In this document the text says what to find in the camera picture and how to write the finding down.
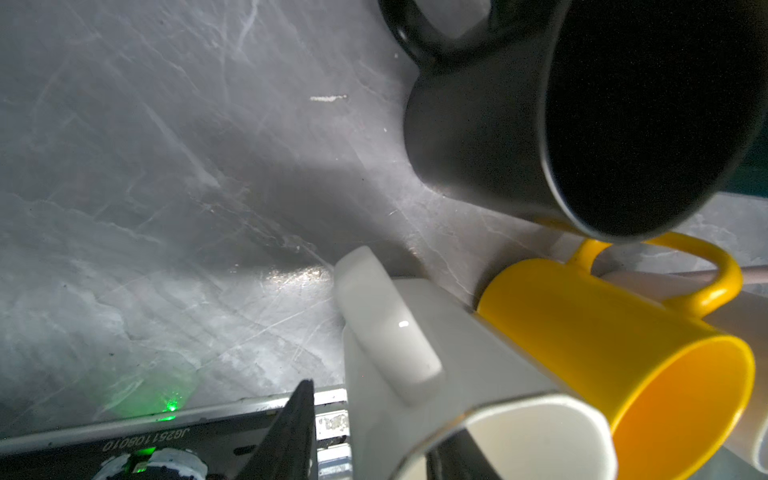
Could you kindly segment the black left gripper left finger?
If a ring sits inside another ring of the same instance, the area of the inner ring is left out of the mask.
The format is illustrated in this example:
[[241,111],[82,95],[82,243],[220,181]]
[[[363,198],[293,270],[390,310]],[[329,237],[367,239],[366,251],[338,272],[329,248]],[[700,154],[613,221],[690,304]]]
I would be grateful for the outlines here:
[[237,479],[316,479],[314,383],[293,391]]

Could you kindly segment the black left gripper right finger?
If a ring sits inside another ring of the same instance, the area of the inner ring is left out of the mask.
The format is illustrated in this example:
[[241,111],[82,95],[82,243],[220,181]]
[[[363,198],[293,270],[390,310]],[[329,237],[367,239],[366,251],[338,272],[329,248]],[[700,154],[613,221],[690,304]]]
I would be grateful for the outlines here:
[[501,479],[467,430],[442,441],[426,459],[428,479]]

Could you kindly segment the white faceted mug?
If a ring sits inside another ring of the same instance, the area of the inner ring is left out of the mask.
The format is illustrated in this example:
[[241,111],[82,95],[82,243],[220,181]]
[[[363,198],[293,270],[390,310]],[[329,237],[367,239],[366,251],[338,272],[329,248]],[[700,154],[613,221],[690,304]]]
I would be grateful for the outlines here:
[[453,295],[389,276],[368,247],[339,260],[357,479],[428,479],[426,455],[467,430],[501,479],[613,479],[604,415]]

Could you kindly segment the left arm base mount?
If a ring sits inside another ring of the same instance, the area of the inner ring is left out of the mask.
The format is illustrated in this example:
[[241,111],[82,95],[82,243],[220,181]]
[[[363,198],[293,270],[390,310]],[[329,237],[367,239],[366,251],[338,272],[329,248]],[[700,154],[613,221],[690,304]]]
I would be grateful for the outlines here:
[[234,479],[290,396],[246,398],[1,442],[4,479],[137,479],[168,468],[179,479]]

